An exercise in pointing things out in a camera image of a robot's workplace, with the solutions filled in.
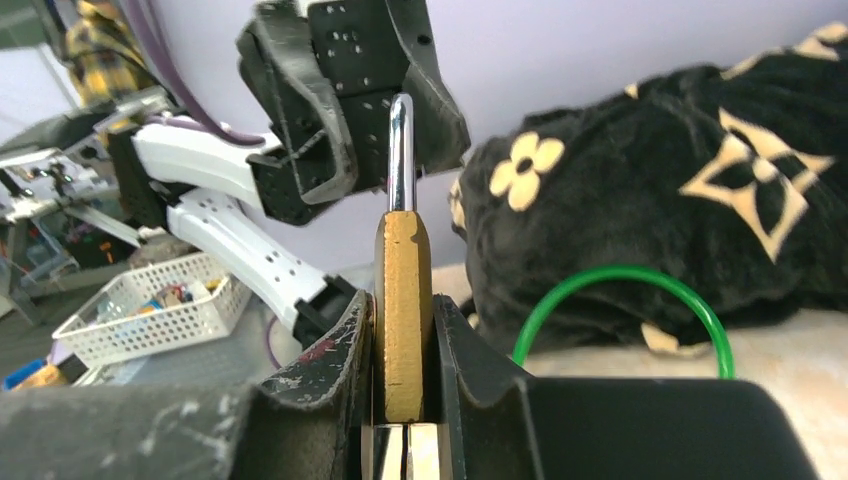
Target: blue object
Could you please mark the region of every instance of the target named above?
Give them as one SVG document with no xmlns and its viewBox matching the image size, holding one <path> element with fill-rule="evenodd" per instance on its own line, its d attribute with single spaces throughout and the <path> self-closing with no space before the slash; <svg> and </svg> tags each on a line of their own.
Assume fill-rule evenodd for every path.
<svg viewBox="0 0 848 480">
<path fill-rule="evenodd" d="M 40 359 L 35 360 L 24 368 L 18 370 L 17 372 L 9 375 L 5 379 L 3 379 L 3 391 L 8 392 L 9 390 L 20 385 L 24 380 L 29 378 L 33 373 L 41 370 L 44 366 L 47 365 L 47 360 Z"/>
</svg>

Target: green tube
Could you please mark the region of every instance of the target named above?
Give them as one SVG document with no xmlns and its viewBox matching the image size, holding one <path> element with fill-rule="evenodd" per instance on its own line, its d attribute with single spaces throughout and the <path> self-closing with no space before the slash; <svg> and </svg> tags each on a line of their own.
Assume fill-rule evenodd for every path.
<svg viewBox="0 0 848 480">
<path fill-rule="evenodd" d="M 610 280 L 636 280 L 649 283 L 665 289 L 682 300 L 701 319 L 701 322 L 704 323 L 704 327 L 707 328 L 707 332 L 710 334 L 716 351 L 716 357 L 718 358 L 719 378 L 732 379 L 735 377 L 736 367 L 733 362 L 733 352 L 730 348 L 730 342 L 727 340 L 727 333 L 724 331 L 724 327 L 722 327 L 715 312 L 707 305 L 704 299 L 675 278 L 655 270 L 635 266 L 593 268 L 578 273 L 554 287 L 536 305 L 536 308 L 533 309 L 524 326 L 521 328 L 521 333 L 518 335 L 518 340 L 515 342 L 515 349 L 512 353 L 513 361 L 518 365 L 524 365 L 524 361 L 530 353 L 530 347 L 533 344 L 533 340 L 536 339 L 539 329 L 542 328 L 548 316 L 553 313 L 566 297 L 583 287 Z"/>
</svg>

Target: robotic arm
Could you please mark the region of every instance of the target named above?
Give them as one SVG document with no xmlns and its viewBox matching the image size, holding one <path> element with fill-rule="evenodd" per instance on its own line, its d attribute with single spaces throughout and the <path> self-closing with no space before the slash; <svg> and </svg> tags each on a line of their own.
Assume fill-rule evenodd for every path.
<svg viewBox="0 0 848 480">
<path fill-rule="evenodd" d="M 416 101 L 427 132 L 418 138 L 429 140 L 415 145 L 419 175 L 458 167 L 470 141 L 438 74 L 425 3 L 320 3 L 306 22 L 296 3 L 258 3 L 238 41 L 242 77 L 272 119 L 263 145 L 233 145 L 148 106 L 155 117 L 110 134 L 109 148 L 133 216 L 218 258 L 306 347 L 336 324 L 354 289 L 276 244 L 237 201 L 305 225 L 346 195 L 383 188 L 389 105 L 400 91 Z M 150 43 L 147 26 L 134 27 Z"/>
<path fill-rule="evenodd" d="M 293 2 L 259 2 L 239 50 L 272 118 L 266 145 L 229 145 L 160 107 L 133 107 L 161 117 L 153 124 L 109 132 L 137 220 L 218 257 L 296 336 L 301 318 L 326 324 L 258 387 L 10 394 L 0 401 L 4 475 L 374 480 L 397 429 L 396 473 L 414 478 L 409 433 L 423 423 L 437 426 L 445 479 L 816 478 L 785 416 L 753 385 L 533 377 L 432 295 L 416 175 L 458 166 L 468 136 L 438 79 L 426 19 L 423 1 L 322 2 L 307 22 Z M 356 60 L 362 52 L 374 56 Z M 373 296 L 289 255 L 237 203 L 302 225 L 382 185 L 390 204 Z"/>
</svg>

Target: yellow checkered cloth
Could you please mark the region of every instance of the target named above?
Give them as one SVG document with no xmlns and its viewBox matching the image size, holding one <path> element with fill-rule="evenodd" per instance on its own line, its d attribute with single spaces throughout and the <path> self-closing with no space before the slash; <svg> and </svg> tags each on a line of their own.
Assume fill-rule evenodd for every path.
<svg viewBox="0 0 848 480">
<path fill-rule="evenodd" d="M 83 106 L 120 100 L 156 85 L 126 25 L 84 0 L 77 9 L 81 18 L 68 30 L 65 41 L 72 62 L 71 81 Z"/>
</svg>

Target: black bracket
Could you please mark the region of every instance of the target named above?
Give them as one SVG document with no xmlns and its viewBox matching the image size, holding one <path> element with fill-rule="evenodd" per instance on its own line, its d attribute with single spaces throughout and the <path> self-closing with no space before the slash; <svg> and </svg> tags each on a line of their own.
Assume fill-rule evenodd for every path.
<svg viewBox="0 0 848 480">
<path fill-rule="evenodd" d="M 292 336 L 304 349 L 329 332 L 342 318 L 357 289 L 342 277 L 325 277 L 327 286 L 309 302 L 295 304 L 298 315 Z"/>
<path fill-rule="evenodd" d="M 470 139 L 439 76 L 425 2 L 322 2 L 306 19 L 291 0 L 262 2 L 238 49 L 242 78 L 283 143 L 282 154 L 257 163 L 278 167 L 277 191 L 289 198 L 326 205 L 383 188 L 388 109 L 400 91 L 415 102 L 419 171 L 461 166 Z M 302 225 L 320 213 L 278 218 L 281 208 L 272 203 L 279 195 L 260 196 L 269 199 L 265 213 L 286 223 Z"/>
<path fill-rule="evenodd" d="M 181 183 L 161 185 L 144 170 L 132 137 L 141 127 L 127 125 L 110 132 L 107 151 L 114 160 L 115 177 L 121 191 L 121 202 L 127 213 L 148 228 L 168 229 L 167 208 L 179 201 L 180 195 L 194 187 Z"/>
</svg>

